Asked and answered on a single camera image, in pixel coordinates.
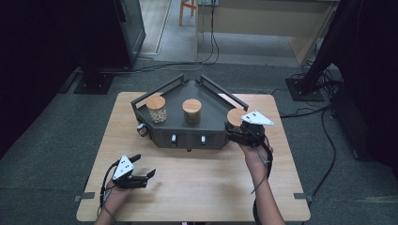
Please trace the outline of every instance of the gray floor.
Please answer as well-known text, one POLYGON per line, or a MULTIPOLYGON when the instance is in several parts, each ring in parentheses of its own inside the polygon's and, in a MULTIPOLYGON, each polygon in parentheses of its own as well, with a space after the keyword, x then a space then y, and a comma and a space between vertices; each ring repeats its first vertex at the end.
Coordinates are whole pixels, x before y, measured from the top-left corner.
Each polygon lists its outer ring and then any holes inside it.
MULTIPOLYGON (((176 2, 173 1, 173 10, 177 8, 176 2)), ((193 19, 184 18, 184 24, 190 20, 193 19)), ((164 61, 193 60, 192 45, 178 39, 189 39, 191 25, 177 27, 171 23, 177 24, 175 13, 170 14, 161 52, 142 55, 136 68, 164 61)), ((0 161, 0 224, 85 224, 76 219, 79 204, 72 198, 84 191, 84 183, 120 92, 149 91, 180 74, 187 78, 205 74, 231 93, 272 93, 279 111, 284 114, 328 105, 325 93, 324 102, 292 101, 284 79, 300 73, 301 68, 295 64, 289 47, 283 44, 283 37, 275 41, 281 43, 281 49, 274 50, 275 54, 269 51, 266 55, 256 55, 239 48, 222 50, 225 54, 221 54, 218 64, 200 70, 190 66, 177 67, 184 71, 119 74, 106 96, 73 94, 79 81, 76 79, 66 94, 55 96, 0 161)), ((222 40, 219 42, 221 46, 228 45, 222 40)), ((339 76, 336 70, 332 73, 336 78, 339 76)), ((336 146, 337 158, 315 196, 312 217, 306 224, 398 224, 398 182, 390 168, 377 162, 355 160, 340 123, 331 114, 332 111, 325 113, 324 123, 336 146)), ((311 195, 333 156, 322 129, 321 114, 283 119, 283 127, 303 189, 311 195)))

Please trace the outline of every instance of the black curtain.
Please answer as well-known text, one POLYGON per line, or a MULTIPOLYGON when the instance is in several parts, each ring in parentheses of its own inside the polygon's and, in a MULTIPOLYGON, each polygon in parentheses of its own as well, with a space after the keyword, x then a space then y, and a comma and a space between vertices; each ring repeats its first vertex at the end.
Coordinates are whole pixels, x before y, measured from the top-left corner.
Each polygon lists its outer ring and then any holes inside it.
POLYGON ((398 177, 398 2, 341 0, 318 58, 304 77, 314 88, 318 72, 333 63, 369 127, 370 156, 398 177))

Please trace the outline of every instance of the wooden lid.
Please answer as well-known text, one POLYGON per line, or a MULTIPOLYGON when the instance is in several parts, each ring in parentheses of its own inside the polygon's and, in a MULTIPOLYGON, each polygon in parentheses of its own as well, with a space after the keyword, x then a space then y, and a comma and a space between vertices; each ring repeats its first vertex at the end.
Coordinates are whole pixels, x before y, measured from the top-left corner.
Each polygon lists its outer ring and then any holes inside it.
POLYGON ((202 108, 202 103, 196 99, 188 99, 182 103, 182 109, 186 113, 198 113, 202 108))
POLYGON ((166 104, 166 100, 161 96, 149 97, 146 100, 147 108, 151 110, 159 110, 166 104))
POLYGON ((228 112, 228 114, 226 115, 228 122, 234 126, 234 127, 239 127, 240 124, 242 124, 242 119, 240 119, 240 116, 247 114, 247 112, 245 112, 242 109, 232 109, 228 112))

